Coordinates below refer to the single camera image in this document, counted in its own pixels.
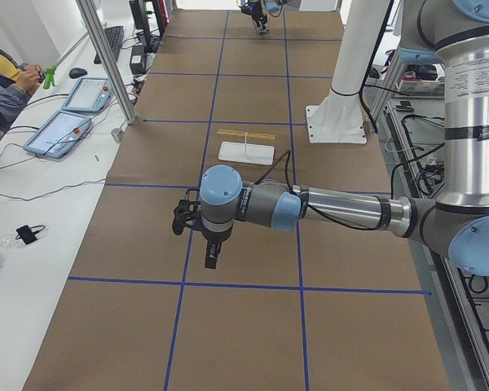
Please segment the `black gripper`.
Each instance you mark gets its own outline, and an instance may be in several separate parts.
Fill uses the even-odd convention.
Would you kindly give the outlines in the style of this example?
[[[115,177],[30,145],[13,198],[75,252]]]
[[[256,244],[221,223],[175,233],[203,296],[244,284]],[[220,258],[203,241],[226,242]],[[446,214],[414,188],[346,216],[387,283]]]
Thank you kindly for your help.
[[[249,2],[248,10],[253,22],[255,23],[257,33],[268,33],[270,29],[267,25],[267,15],[263,11],[262,4],[260,2]]]
[[[222,243],[230,238],[233,229],[233,217],[228,213],[200,213],[200,229],[207,240],[205,268],[215,269]]]

